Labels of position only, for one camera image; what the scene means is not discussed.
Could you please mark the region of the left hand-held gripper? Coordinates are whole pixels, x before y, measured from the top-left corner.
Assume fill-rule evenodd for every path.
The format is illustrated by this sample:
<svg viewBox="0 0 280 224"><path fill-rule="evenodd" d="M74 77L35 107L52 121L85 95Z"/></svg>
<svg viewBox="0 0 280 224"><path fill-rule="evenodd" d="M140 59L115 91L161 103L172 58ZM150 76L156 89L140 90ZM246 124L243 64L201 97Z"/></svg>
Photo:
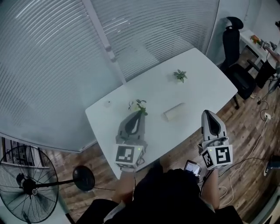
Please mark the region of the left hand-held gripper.
<svg viewBox="0 0 280 224"><path fill-rule="evenodd" d="M115 144L115 164L124 172L135 172L145 163L147 143L145 115L138 111L128 115L119 125Z"/></svg>

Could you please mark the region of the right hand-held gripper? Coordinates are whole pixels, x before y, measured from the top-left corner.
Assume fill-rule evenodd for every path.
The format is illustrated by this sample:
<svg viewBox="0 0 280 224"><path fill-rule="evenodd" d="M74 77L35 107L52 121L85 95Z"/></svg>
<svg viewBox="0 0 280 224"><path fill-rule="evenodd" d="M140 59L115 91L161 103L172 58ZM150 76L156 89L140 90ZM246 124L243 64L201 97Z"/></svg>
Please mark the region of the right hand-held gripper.
<svg viewBox="0 0 280 224"><path fill-rule="evenodd" d="M210 110L204 110L201 116L203 142L200 155L207 170L214 170L231 165L233 162L233 146L226 135L223 121Z"/></svg>

